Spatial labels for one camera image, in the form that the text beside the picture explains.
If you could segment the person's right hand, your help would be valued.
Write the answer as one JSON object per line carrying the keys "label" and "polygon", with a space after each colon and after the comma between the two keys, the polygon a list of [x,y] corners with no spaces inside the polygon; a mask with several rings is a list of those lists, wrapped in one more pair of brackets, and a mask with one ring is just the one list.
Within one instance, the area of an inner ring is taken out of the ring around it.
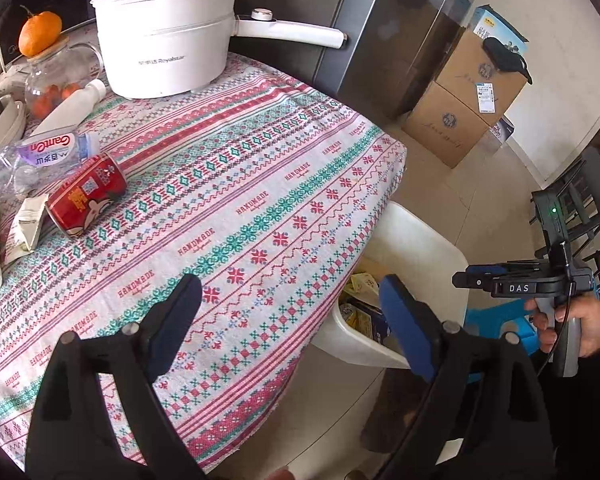
{"label": "person's right hand", "polygon": [[[557,333],[550,327],[548,317],[541,312],[535,299],[524,303],[524,310],[532,313],[532,324],[538,330],[540,349],[550,353],[557,341]],[[600,300],[593,294],[572,298],[569,304],[563,304],[555,310],[555,321],[565,323],[576,318],[581,323],[580,358],[594,356],[600,351]]]}

